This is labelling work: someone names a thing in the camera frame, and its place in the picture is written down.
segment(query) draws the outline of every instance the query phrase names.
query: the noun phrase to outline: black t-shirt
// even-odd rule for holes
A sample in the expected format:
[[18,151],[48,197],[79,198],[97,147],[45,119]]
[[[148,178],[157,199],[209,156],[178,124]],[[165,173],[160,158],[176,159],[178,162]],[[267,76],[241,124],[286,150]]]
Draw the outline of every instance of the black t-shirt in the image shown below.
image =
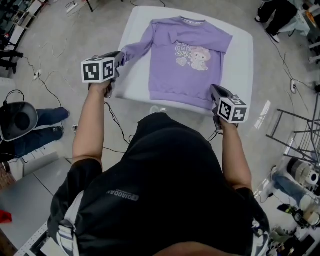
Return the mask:
[[211,145],[196,131],[172,127],[134,138],[106,172],[93,159],[76,162],[48,220],[58,225],[84,190],[75,222],[80,255],[154,255],[181,242],[250,255],[253,218],[268,219],[251,190],[226,181]]

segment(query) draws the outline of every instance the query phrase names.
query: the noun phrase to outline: black and white marker cube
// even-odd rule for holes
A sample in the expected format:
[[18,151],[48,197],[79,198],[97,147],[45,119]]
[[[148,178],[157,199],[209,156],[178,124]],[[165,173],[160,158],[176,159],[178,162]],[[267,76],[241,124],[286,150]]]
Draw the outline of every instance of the black and white marker cube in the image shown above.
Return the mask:
[[115,58],[94,57],[81,62],[83,83],[103,83],[115,77]]
[[230,124],[244,123],[248,106],[239,98],[220,98],[218,116]]

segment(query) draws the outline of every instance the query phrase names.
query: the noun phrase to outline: purple sweatshirt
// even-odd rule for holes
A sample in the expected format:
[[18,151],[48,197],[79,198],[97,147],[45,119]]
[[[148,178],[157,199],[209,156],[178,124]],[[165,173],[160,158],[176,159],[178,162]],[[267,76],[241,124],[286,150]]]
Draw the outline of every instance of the purple sweatshirt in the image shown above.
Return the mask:
[[224,56],[232,35],[205,20],[184,17],[154,19],[140,42],[126,45],[128,62],[151,48],[151,100],[180,102],[212,109],[210,85],[220,85]]

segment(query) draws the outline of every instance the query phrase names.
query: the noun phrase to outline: red object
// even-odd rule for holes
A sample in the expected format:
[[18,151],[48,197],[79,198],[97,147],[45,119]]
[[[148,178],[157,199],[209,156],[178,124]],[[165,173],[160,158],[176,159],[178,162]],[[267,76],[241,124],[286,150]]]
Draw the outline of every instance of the red object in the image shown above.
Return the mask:
[[12,215],[10,212],[0,210],[0,223],[11,223]]

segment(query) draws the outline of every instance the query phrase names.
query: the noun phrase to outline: cartoon print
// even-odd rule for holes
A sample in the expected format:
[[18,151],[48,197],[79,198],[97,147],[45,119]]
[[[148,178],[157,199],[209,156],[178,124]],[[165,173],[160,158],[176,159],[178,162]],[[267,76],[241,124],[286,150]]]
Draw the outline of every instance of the cartoon print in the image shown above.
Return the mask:
[[187,59],[185,57],[177,58],[175,62],[178,63],[180,66],[184,66],[187,63]]
[[198,71],[208,70],[206,62],[211,59],[211,54],[208,49],[205,49],[201,46],[191,46],[189,48],[191,51],[191,67]]

